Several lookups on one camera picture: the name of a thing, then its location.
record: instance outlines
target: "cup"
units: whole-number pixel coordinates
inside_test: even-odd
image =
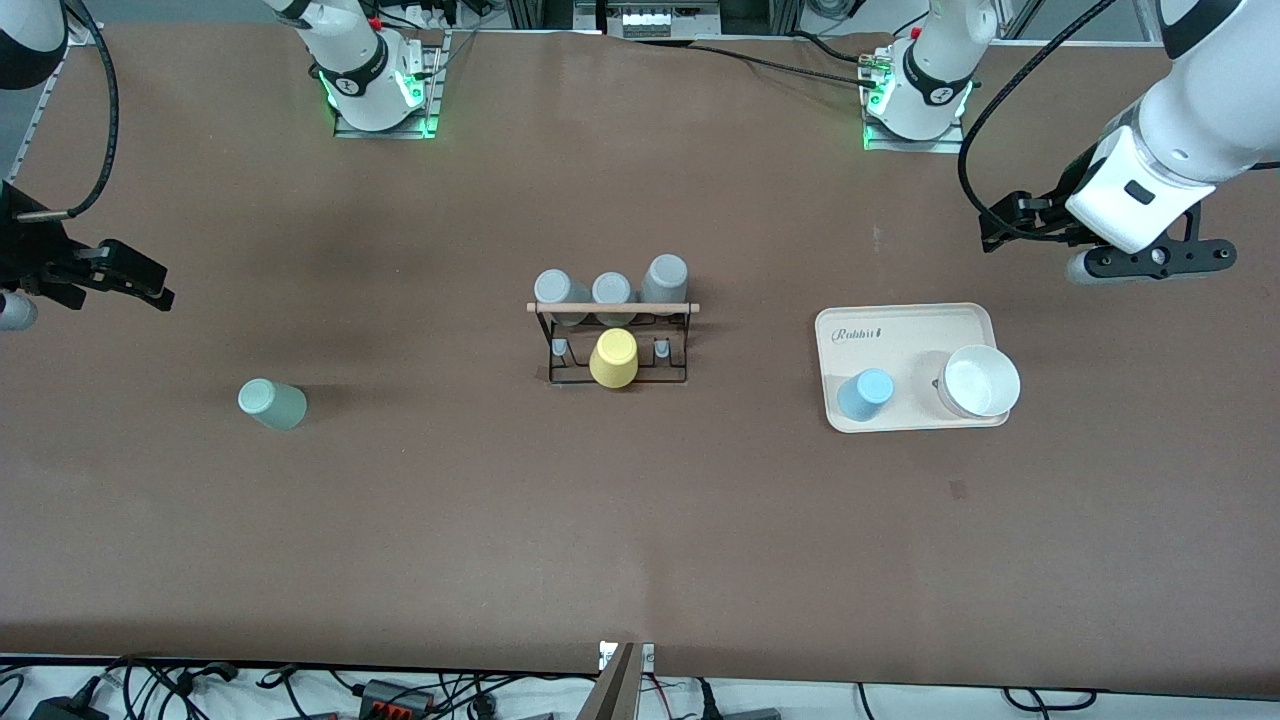
[[[591,283],[591,297],[596,302],[631,302],[635,292],[631,290],[631,281],[622,273],[604,273]],[[596,313],[595,318],[600,324],[611,328],[621,328],[636,316],[635,313]]]
[[[989,345],[966,345],[938,374],[938,396],[964,418],[996,418],[1018,402],[1023,384],[1007,355]]]
[[[865,423],[874,418],[893,397],[893,378],[879,368],[870,368],[845,380],[836,391],[836,405],[850,420]]]
[[[685,261],[677,255],[659,255],[649,263],[649,272],[640,282],[640,302],[684,302],[687,291],[689,266]]]
[[[24,331],[35,324],[37,314],[29,297],[0,291],[0,331]]]
[[[590,302],[591,292],[564,270],[552,268],[543,270],[543,274],[534,281],[534,300],[548,305],[553,302]],[[556,324],[576,325],[586,319],[586,313],[553,313],[552,316],[556,319]]]
[[[622,328],[604,331],[595,341],[589,366],[591,377],[602,386],[611,389],[626,387],[636,379],[640,369],[635,336]]]
[[[237,401],[241,410],[273,430],[292,430],[307,414],[307,396],[301,389],[266,378],[244,383]]]

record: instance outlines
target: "metal rack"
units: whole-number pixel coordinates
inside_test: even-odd
[[[525,310],[538,318],[547,341],[547,379],[552,384],[594,383],[589,360],[595,341],[611,325],[600,323],[596,313],[635,313],[636,316],[622,325],[636,336],[640,348],[640,368],[634,383],[682,383],[689,379],[689,327],[692,316],[701,311],[696,302],[530,302]],[[557,314],[586,314],[576,325],[556,322]],[[564,354],[556,354],[556,341],[564,341]],[[669,354],[658,357],[655,345],[667,341]]]

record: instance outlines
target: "blue cup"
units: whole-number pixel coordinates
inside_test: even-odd
[[[850,420],[865,423],[893,397],[893,378],[879,368],[863,370],[836,392],[836,405]]]

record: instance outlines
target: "white tray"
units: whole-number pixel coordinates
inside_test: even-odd
[[[842,433],[991,428],[996,418],[961,418],[942,406],[934,380],[947,357],[966,345],[996,347],[991,315],[972,302],[829,307],[814,320],[827,421]],[[845,380],[868,368],[893,378],[893,397],[865,423],[850,420],[836,404]]]

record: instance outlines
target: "table surface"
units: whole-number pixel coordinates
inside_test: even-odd
[[[338,141],[287,28],[109,41],[119,158],[69,228],[178,301],[44,304],[0,338],[5,650],[585,671],[632,638],[668,675],[1280,693],[1270,173],[1206,204],[1233,270],[1080,288],[1065,247],[984,256],[954,158],[864,152],[845,86],[485,35],[436,140]],[[992,50],[973,105],[1029,53]],[[19,178],[51,206],[96,174],[96,63],[73,53]],[[978,191],[1048,190],[1166,67],[1060,51]],[[703,305],[690,382],[539,379],[534,277],[659,252]],[[1018,363],[1009,423],[831,429],[815,315],[945,301]],[[302,427],[239,413],[259,375],[306,389]]]

